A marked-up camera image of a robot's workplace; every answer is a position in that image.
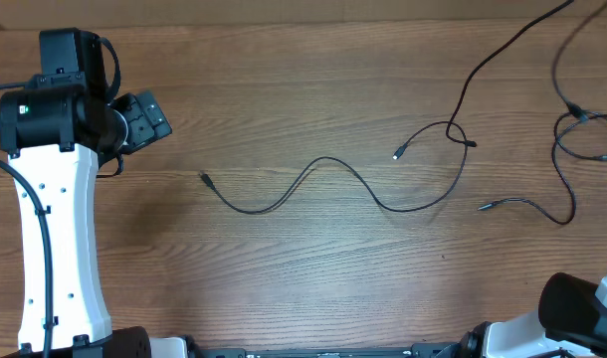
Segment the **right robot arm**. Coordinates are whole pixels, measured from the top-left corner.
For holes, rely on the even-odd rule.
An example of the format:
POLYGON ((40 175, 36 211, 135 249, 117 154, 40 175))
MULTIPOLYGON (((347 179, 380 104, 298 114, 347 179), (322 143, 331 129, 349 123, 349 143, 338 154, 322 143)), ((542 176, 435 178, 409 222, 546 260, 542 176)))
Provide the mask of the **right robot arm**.
POLYGON ((607 357, 607 275, 595 283, 559 272, 537 309, 477 326, 441 357, 607 357))

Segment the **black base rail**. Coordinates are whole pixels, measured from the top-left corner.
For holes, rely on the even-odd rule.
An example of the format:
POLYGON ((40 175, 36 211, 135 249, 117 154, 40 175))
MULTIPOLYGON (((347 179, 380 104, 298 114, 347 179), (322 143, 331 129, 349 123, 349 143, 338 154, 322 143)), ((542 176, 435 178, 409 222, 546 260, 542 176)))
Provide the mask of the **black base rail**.
POLYGON ((455 342, 415 343, 395 348, 329 348, 288 350, 205 349, 195 347, 190 358, 479 358, 478 350, 455 342))

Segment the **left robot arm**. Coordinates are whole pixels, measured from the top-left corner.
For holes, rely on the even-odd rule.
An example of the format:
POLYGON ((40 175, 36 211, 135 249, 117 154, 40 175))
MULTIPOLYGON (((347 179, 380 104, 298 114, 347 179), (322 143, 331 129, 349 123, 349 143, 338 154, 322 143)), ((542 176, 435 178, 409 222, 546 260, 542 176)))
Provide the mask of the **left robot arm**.
POLYGON ((192 357, 187 336, 116 329, 99 274, 95 188, 101 167, 169 135, 148 92, 120 94, 107 73, 106 38, 77 28, 39 36, 41 71, 1 87, 0 167, 21 215, 24 308, 21 357, 192 357))

